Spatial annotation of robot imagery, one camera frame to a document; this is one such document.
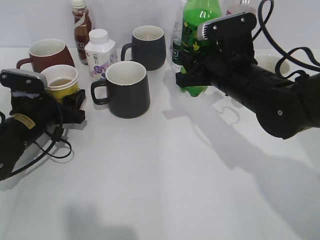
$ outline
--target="yellow label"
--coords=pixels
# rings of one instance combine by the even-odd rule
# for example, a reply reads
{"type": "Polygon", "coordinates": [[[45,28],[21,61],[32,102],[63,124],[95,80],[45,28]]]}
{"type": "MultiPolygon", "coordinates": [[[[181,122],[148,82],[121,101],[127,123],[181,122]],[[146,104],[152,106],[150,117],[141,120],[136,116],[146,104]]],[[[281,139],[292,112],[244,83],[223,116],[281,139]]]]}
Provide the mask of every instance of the yellow label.
{"type": "Polygon", "coordinates": [[[24,124],[29,130],[33,129],[36,126],[35,122],[26,115],[16,113],[13,114],[12,117],[20,123],[24,124]]]}

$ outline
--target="paper cup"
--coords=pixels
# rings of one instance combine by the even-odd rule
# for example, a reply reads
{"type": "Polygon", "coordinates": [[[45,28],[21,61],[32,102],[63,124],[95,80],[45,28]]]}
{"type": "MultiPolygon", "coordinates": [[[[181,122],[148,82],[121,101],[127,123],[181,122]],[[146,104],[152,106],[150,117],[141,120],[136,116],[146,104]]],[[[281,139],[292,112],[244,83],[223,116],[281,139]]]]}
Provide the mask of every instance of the paper cup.
{"type": "MultiPolygon", "coordinates": [[[[259,54],[254,57],[258,62],[258,66],[272,73],[276,73],[275,68],[282,57],[269,54],[259,54]]],[[[286,77],[290,73],[290,65],[288,61],[284,61],[281,65],[280,73],[286,77]]]]}
{"type": "Polygon", "coordinates": [[[63,98],[79,91],[78,71],[70,65],[54,65],[41,72],[47,80],[45,91],[59,103],[63,98]]]}

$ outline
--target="black cable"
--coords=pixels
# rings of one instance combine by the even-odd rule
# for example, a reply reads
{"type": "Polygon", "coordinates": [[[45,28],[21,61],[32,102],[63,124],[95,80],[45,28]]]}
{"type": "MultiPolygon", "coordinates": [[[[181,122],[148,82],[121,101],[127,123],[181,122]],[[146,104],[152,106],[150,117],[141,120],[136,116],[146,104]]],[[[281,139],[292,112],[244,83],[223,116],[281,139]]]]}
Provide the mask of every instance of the black cable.
{"type": "MultiPolygon", "coordinates": [[[[266,25],[267,22],[269,21],[271,15],[272,15],[273,10],[274,10],[274,9],[273,9],[272,7],[270,7],[269,12],[268,12],[268,15],[266,16],[266,18],[265,18],[265,20],[264,20],[264,22],[263,22],[264,25],[266,25]]],[[[256,34],[253,36],[252,41],[256,40],[256,38],[259,36],[259,34],[261,33],[261,31],[262,31],[262,28],[260,27],[259,30],[256,32],[256,34]]]]}
{"type": "MultiPolygon", "coordinates": [[[[317,66],[320,66],[320,63],[317,62],[317,60],[315,59],[314,54],[312,53],[311,49],[309,49],[308,47],[297,47],[297,48],[294,48],[291,51],[289,51],[288,54],[291,56],[294,52],[296,52],[298,50],[303,50],[307,54],[307,56],[309,57],[310,61],[313,64],[315,64],[317,66]]],[[[295,74],[299,74],[300,76],[304,76],[304,77],[307,76],[307,73],[305,71],[303,71],[303,70],[297,70],[297,71],[291,73],[289,76],[286,76],[286,77],[282,76],[280,69],[281,69],[281,66],[285,62],[286,59],[287,58],[284,56],[275,65],[275,74],[277,75],[278,78],[289,79],[292,76],[294,76],[295,74]]]]}
{"type": "MultiPolygon", "coordinates": [[[[63,139],[63,138],[60,139],[60,142],[63,142],[63,143],[65,143],[65,144],[67,144],[67,145],[69,146],[69,148],[70,148],[69,153],[66,154],[66,155],[64,155],[64,156],[55,156],[55,155],[52,155],[52,154],[50,154],[50,153],[47,153],[48,156],[50,156],[50,157],[52,157],[52,158],[54,158],[54,159],[65,159],[65,158],[67,158],[67,157],[70,156],[70,154],[72,153],[72,146],[71,146],[70,142],[68,142],[67,140],[65,140],[65,139],[63,139]]],[[[39,149],[41,149],[41,151],[45,152],[45,150],[44,150],[36,141],[34,141],[33,143],[34,143],[35,145],[37,145],[37,147],[38,147],[39,149]]]]}
{"type": "MultiPolygon", "coordinates": [[[[63,133],[63,124],[64,124],[64,121],[63,121],[63,115],[62,115],[62,111],[61,111],[61,108],[59,106],[59,103],[57,102],[56,99],[54,99],[53,97],[49,96],[49,95],[46,95],[48,96],[56,105],[57,107],[57,110],[58,110],[58,114],[59,114],[59,126],[57,127],[58,129],[58,132],[61,134],[60,135],[60,138],[62,136],[62,133],[63,133]]],[[[51,151],[51,149],[55,146],[55,144],[57,143],[57,137],[55,138],[52,138],[52,142],[51,144],[49,145],[49,147],[40,155],[38,156],[36,159],[34,159],[32,162],[28,163],[27,165],[25,165],[24,167],[12,172],[8,178],[10,177],[13,177],[21,172],[23,172],[24,170],[30,168],[32,165],[36,164],[37,162],[39,162],[44,156],[46,156],[49,151],[51,151]]]]}
{"type": "Polygon", "coordinates": [[[4,115],[2,112],[0,112],[0,117],[1,117],[1,121],[0,121],[0,126],[1,126],[2,124],[5,123],[6,115],[4,115]]]}
{"type": "Polygon", "coordinates": [[[263,20],[263,16],[262,16],[262,10],[263,10],[263,6],[264,4],[267,2],[267,1],[270,1],[271,3],[271,6],[270,8],[274,9],[274,0],[262,0],[259,4],[259,8],[258,8],[258,21],[259,21],[259,24],[260,24],[260,27],[261,27],[261,30],[263,32],[263,34],[265,35],[266,39],[269,41],[269,43],[274,47],[275,50],[277,50],[283,57],[285,57],[286,59],[288,59],[289,61],[293,62],[294,64],[302,67],[302,68],[305,68],[305,69],[309,69],[309,70],[312,70],[312,71],[316,71],[316,72],[320,72],[320,67],[316,67],[316,66],[313,66],[313,65],[309,65],[309,64],[306,64],[302,61],[299,61],[297,60],[296,58],[290,56],[286,51],[284,51],[276,42],[275,40],[271,37],[270,33],[268,32],[267,28],[266,28],[266,25],[264,24],[264,20],[263,20]]]}

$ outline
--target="red mug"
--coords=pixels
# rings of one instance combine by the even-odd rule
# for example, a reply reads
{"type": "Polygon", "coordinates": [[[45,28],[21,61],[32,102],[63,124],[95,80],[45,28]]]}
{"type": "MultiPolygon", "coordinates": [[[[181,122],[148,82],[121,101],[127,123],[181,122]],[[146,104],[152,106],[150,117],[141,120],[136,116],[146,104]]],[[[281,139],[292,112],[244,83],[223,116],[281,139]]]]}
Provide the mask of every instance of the red mug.
{"type": "Polygon", "coordinates": [[[44,39],[34,43],[29,49],[29,56],[18,61],[16,68],[31,63],[33,71],[41,73],[54,65],[75,66],[66,44],[59,39],[44,39]]]}

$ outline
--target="yellow paper cup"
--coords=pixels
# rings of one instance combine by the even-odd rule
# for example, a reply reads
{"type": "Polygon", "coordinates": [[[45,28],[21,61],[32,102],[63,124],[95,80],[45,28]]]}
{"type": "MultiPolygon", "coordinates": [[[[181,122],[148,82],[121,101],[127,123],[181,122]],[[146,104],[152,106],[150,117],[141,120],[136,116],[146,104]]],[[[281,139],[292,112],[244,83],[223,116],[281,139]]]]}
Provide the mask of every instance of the yellow paper cup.
{"type": "Polygon", "coordinates": [[[78,71],[69,65],[54,65],[41,72],[47,80],[45,91],[60,104],[63,98],[79,91],[78,71]]]}

